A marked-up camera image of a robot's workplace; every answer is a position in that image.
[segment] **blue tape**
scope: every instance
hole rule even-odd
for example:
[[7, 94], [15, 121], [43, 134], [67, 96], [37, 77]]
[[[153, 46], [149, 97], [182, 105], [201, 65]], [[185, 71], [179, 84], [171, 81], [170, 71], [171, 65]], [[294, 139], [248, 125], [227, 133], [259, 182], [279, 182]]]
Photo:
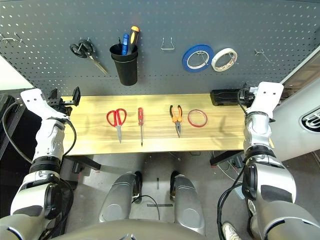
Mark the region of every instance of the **blue tape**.
[[[190, 56], [196, 52], [203, 51], [206, 52], [208, 55], [209, 59], [206, 64], [203, 64], [201, 67], [194, 67], [192, 68], [191, 66], [188, 65], [188, 59]], [[188, 51], [185, 52], [185, 54], [182, 57], [182, 66], [185, 70], [187, 70], [190, 73], [197, 73], [202, 70], [205, 70], [210, 64], [212, 59], [214, 58], [214, 51], [212, 48], [208, 45], [205, 44], [199, 44], [191, 47]]]

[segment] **roll of tape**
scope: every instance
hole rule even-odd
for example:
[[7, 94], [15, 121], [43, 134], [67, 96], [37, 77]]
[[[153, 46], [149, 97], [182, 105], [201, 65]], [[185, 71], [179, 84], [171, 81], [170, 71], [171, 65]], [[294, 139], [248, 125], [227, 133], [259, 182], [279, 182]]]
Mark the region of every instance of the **roll of tape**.
[[[192, 115], [193, 113], [199, 113], [199, 114], [201, 114], [201, 115], [204, 117], [204, 121], [203, 121], [202, 124], [195, 124], [195, 123], [192, 122], [192, 120], [191, 120], [191, 115]], [[205, 114], [204, 111], [201, 111], [201, 110], [199, 110], [199, 109], [193, 109], [193, 110], [191, 110], [191, 111], [189, 112], [189, 114], [188, 114], [188, 122], [189, 122], [192, 126], [194, 126], [194, 127], [196, 127], [196, 128], [202, 128], [204, 125], [207, 124], [207, 121], [208, 121], [207, 115]]]
[[[216, 66], [217, 61], [226, 54], [232, 55], [232, 59], [226, 65]], [[235, 50], [233, 50], [232, 48], [225, 48], [214, 56], [214, 58], [211, 61], [211, 66], [213, 67], [213, 70], [215, 70], [216, 72], [222, 72], [231, 68], [232, 65], [235, 64], [235, 62], [237, 61], [237, 58], [238, 58], [238, 54], [236, 53]]]
[[[193, 55], [201, 55], [203, 62], [197, 66], [190, 65], [189, 60]], [[209, 66], [209, 62], [214, 57], [214, 51], [208, 45], [199, 44], [191, 47], [182, 57], [182, 66], [190, 73], [197, 73], [205, 70]]]

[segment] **pliers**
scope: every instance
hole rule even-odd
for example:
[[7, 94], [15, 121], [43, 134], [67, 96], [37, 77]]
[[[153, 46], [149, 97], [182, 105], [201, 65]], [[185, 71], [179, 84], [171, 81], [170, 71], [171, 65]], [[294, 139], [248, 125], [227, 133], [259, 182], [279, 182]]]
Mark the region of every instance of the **pliers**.
[[175, 130], [178, 134], [178, 137], [180, 138], [181, 135], [181, 126], [180, 122], [182, 121], [182, 108], [180, 105], [178, 105], [178, 110], [179, 110], [179, 116], [177, 117], [173, 111], [173, 106], [170, 106], [170, 116], [172, 117], [172, 122], [175, 123]]

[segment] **screwdriver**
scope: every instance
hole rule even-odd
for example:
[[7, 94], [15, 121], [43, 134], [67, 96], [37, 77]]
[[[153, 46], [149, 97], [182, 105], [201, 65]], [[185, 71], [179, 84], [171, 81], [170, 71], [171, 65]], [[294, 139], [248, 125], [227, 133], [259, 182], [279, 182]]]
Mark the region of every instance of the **screwdriver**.
[[129, 42], [128, 42], [128, 52], [127, 55], [132, 54], [135, 46], [137, 45], [138, 41], [138, 35], [139, 35], [139, 28], [137, 26], [132, 26], [129, 36]]
[[141, 147], [143, 145], [143, 137], [142, 137], [142, 125], [144, 124], [144, 110], [142, 107], [138, 108], [138, 120], [140, 125], [140, 137], [141, 137]]

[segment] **table bracket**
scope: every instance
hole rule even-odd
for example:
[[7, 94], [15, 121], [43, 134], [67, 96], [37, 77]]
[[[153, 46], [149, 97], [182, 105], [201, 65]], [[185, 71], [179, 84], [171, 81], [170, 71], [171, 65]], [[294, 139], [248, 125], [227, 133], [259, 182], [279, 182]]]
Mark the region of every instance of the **table bracket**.
[[224, 153], [214, 157], [212, 156], [210, 158], [210, 165], [211, 166], [217, 166], [218, 164], [221, 164], [223, 162], [225, 162], [226, 160], [228, 160], [230, 157], [237, 155], [239, 153], [243, 152], [243, 150], [229, 150], [229, 151], [225, 151]]
[[85, 155], [79, 155], [79, 156], [66, 156], [67, 159], [71, 160], [74, 162], [73, 165], [73, 170], [75, 170], [75, 173], [80, 173], [81, 172], [81, 166], [83, 165], [84, 167], [91, 168], [93, 170], [100, 170], [101, 164], [97, 163], [96, 161], [93, 161], [89, 157]]

